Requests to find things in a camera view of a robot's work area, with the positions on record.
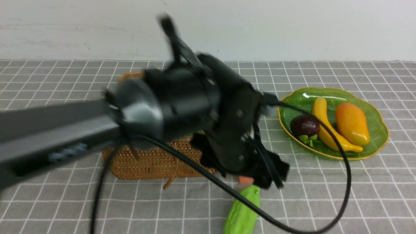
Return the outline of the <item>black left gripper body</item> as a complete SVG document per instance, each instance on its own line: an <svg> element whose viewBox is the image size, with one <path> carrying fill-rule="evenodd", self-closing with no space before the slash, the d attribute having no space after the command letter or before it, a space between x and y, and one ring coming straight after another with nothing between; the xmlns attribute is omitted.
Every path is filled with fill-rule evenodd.
<svg viewBox="0 0 416 234"><path fill-rule="evenodd" d="M253 164L242 137L248 135L258 119L259 96L250 82L209 54L199 60L212 72L220 90L218 118L204 134L194 134L192 147L202 153L200 163L221 174L245 174Z"/></svg>

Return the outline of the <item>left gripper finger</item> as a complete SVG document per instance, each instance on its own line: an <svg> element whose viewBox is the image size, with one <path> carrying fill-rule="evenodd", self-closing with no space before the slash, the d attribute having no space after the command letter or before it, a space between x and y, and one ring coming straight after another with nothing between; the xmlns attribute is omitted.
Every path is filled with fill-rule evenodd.
<svg viewBox="0 0 416 234"><path fill-rule="evenodd" d="M261 143L251 143L254 148L256 162L252 178L254 185L269 189L274 183L278 189L284 187L290 165L281 160L280 156L267 150Z"/></svg>

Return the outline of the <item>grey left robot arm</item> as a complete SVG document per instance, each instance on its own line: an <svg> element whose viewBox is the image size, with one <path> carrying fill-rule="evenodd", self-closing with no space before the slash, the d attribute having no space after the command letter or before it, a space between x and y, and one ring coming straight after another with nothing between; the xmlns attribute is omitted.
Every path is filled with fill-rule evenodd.
<svg viewBox="0 0 416 234"><path fill-rule="evenodd" d="M192 136L203 166L254 178L272 176L260 150L257 121L272 94L260 94L224 62L197 55L203 73L187 64L149 69L104 98L1 113L1 190L114 145L149 150Z"/></svg>

